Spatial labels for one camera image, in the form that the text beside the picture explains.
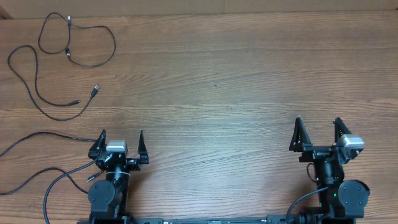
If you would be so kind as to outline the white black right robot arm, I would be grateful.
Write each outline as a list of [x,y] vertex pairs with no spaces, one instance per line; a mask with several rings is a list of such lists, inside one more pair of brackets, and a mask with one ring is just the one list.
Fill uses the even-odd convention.
[[[359,180],[345,180],[343,165],[355,159],[364,149],[364,140],[353,134],[337,117],[333,121],[334,143],[331,146],[312,144],[301,117],[295,119],[289,149],[300,152],[300,162],[313,166],[317,189],[291,204],[285,215],[286,223],[355,223],[364,217],[370,195],[369,187]],[[319,206],[304,208],[293,215],[292,210],[302,200],[318,195]]]

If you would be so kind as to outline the black cable silver plugs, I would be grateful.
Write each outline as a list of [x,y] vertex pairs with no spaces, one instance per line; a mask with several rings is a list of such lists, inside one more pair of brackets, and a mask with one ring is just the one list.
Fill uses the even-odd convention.
[[[16,145],[18,145],[19,143],[21,143],[22,141],[28,140],[34,136],[37,135],[53,135],[53,136],[58,136],[60,138],[65,138],[65,139],[70,139],[73,141],[82,141],[82,142],[95,142],[96,139],[87,139],[87,138],[78,138],[78,137],[73,137],[73,136],[67,136],[64,134],[59,134],[59,133],[54,133],[54,132],[50,132],[50,131],[38,131],[38,132],[34,132],[32,134],[29,134],[19,140],[17,140],[16,142],[14,142],[13,144],[11,144],[9,147],[7,147],[5,150],[3,150],[1,152],[1,157],[3,155],[5,155],[7,152],[9,152],[13,147],[15,147]],[[7,191],[7,192],[1,192],[1,196],[3,195],[12,195],[14,193],[16,193],[17,191],[19,191],[21,188],[23,188],[24,186],[26,186],[31,180],[33,180],[35,177],[39,176],[40,174],[43,174],[45,172],[50,172],[50,171],[58,171],[61,172],[63,174],[66,174],[66,171],[64,171],[61,168],[58,167],[49,167],[49,168],[45,168],[42,169],[36,173],[34,173],[32,176],[30,176],[27,180],[25,180],[23,183],[21,183],[21,185],[19,185],[18,187],[16,187],[13,190]],[[71,183],[80,191],[83,192],[84,194],[88,194],[88,191],[84,190],[83,188],[81,188],[73,179],[70,175],[67,175],[67,177],[69,178],[69,180],[71,181]]]

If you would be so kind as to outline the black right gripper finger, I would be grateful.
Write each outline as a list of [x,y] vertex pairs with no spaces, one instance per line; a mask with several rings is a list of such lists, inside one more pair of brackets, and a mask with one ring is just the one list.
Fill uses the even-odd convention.
[[352,136],[352,132],[346,127],[343,120],[340,117],[337,117],[333,121],[335,130],[335,142],[334,146],[346,146],[350,143]]
[[300,116],[295,119],[294,133],[290,142],[289,150],[294,152],[303,152],[312,147],[313,144],[305,129]]

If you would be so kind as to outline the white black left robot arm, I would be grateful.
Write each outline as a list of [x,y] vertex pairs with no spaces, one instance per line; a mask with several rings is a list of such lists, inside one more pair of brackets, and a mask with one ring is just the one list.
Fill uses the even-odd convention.
[[149,155],[144,143],[143,132],[139,133],[138,158],[127,156],[128,147],[124,140],[106,142],[106,131],[102,130],[98,139],[88,151],[91,162],[58,176],[46,190],[43,201],[43,214],[46,224],[50,223],[47,213],[47,200],[53,186],[62,178],[96,165],[106,173],[103,180],[92,184],[88,191],[91,203],[90,215],[86,223],[135,223],[126,211],[129,192],[129,179],[132,171],[140,171],[141,165],[149,163]]

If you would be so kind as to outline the black USB cable removed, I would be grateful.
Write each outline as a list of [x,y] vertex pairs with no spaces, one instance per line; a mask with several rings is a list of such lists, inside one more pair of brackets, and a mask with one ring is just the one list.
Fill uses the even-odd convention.
[[[52,16],[59,17],[59,18],[61,18],[61,20],[65,21],[65,22],[67,23],[67,30],[68,30],[68,41],[67,41],[66,45],[64,46],[64,48],[63,48],[62,50],[55,51],[55,52],[49,52],[49,51],[45,50],[45,49],[42,47],[42,45],[41,45],[42,34],[43,34],[43,32],[44,32],[46,23],[48,23],[48,21],[52,18]],[[72,59],[72,58],[71,58],[70,48],[69,48],[69,45],[70,45],[70,42],[71,42],[71,39],[72,39],[72,27],[76,27],[77,29],[105,29],[105,30],[107,30],[107,31],[109,32],[111,38],[112,38],[112,41],[113,41],[113,51],[112,51],[111,55],[109,56],[109,58],[106,59],[106,60],[103,61],[103,62],[100,62],[100,63],[97,63],[97,64],[92,64],[92,65],[86,65],[86,64],[78,63],[78,62],[76,62],[74,59]],[[68,60],[69,60],[70,62],[72,62],[72,63],[74,63],[75,65],[78,65],[78,66],[80,66],[80,67],[83,67],[83,68],[96,68],[96,67],[100,67],[100,66],[102,66],[102,65],[104,65],[104,64],[106,64],[106,63],[108,63],[108,62],[114,57],[114,55],[115,55],[115,53],[116,53],[116,39],[115,39],[115,36],[114,36],[113,32],[111,31],[111,29],[110,29],[109,27],[107,27],[107,26],[102,26],[102,25],[99,25],[99,26],[78,26],[78,25],[75,25],[75,24],[72,23],[72,20],[71,20],[71,17],[70,17],[70,16],[68,16],[67,18],[65,18],[65,17],[63,17],[63,16],[62,16],[60,13],[58,13],[58,12],[51,12],[51,13],[48,14],[48,15],[46,16],[46,18],[44,19],[43,24],[42,24],[42,27],[41,27],[41,29],[40,29],[40,33],[39,33],[38,39],[37,39],[37,44],[38,44],[39,49],[40,49],[43,53],[45,53],[45,54],[55,55],[55,54],[60,54],[60,53],[62,53],[62,52],[65,52],[65,55],[67,56],[67,58],[68,58]]]

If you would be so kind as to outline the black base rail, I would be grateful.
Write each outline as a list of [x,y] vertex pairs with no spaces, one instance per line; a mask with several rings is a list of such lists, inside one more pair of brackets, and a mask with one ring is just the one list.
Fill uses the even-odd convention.
[[355,224],[356,220],[349,218],[347,220],[327,218],[322,221],[306,221],[303,216],[290,215],[287,221],[285,215],[268,215],[260,218],[189,218],[189,219],[169,219],[162,218],[113,218],[102,220],[84,220],[77,224],[299,224],[299,223],[327,223],[327,224]]

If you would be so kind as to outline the black cable dark plugs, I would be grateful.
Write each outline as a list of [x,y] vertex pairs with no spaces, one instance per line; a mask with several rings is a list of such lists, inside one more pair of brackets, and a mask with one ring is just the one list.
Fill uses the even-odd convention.
[[12,58],[12,56],[13,56],[18,50],[24,49],[24,48],[31,49],[31,51],[32,51],[33,54],[34,54],[34,60],[35,60],[34,90],[35,90],[36,95],[37,95],[43,102],[45,102],[45,103],[48,104],[48,105],[55,106],[55,104],[53,104],[53,103],[51,103],[51,102],[45,100],[45,99],[40,95],[40,93],[39,93],[38,86],[37,86],[37,80],[38,80],[38,74],[39,74],[39,59],[38,59],[37,51],[36,51],[36,50],[33,48],[33,46],[31,46],[31,45],[20,45],[20,46],[16,47],[15,49],[13,49],[12,52],[8,55],[8,57],[7,57],[7,65],[8,65],[8,67],[10,68],[10,70],[11,70],[11,71],[21,80],[21,82],[24,84],[24,86],[25,86],[25,88],[26,88],[26,90],[27,90],[28,96],[29,96],[29,98],[31,99],[31,101],[32,101],[32,103],[34,104],[34,106],[35,106],[44,116],[46,116],[47,118],[49,118],[49,119],[51,119],[51,120],[54,120],[54,121],[70,121],[70,120],[73,120],[73,119],[75,119],[75,118],[81,116],[81,115],[85,112],[85,110],[87,109],[87,107],[90,105],[90,103],[91,103],[91,101],[93,100],[93,98],[98,94],[98,92],[99,92],[99,90],[100,90],[100,87],[99,87],[98,85],[95,85],[95,86],[94,86],[94,88],[92,89],[92,91],[91,91],[91,93],[90,93],[90,98],[89,98],[89,100],[87,101],[86,105],[85,105],[85,106],[82,108],[82,110],[81,110],[79,113],[77,113],[76,115],[74,115],[74,116],[72,116],[72,117],[69,117],[69,118],[55,118],[55,117],[53,117],[53,116],[50,116],[49,114],[47,114],[47,113],[37,104],[37,102],[35,101],[34,97],[32,96],[32,92],[31,92],[31,90],[30,90],[30,88],[29,88],[29,86],[28,86],[26,80],[25,80],[21,75],[19,75],[19,73],[16,72],[16,70],[15,70],[15,69],[13,68],[13,66],[11,65],[11,58]]

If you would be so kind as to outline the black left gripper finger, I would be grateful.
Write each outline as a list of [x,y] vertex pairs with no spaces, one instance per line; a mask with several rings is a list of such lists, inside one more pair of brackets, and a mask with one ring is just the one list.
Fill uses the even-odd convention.
[[139,145],[137,152],[139,154],[139,163],[140,164],[149,164],[149,155],[147,152],[147,148],[144,142],[143,130],[140,130],[139,135]]
[[89,156],[98,156],[106,150],[106,130],[102,130],[99,138],[94,142],[88,151]]

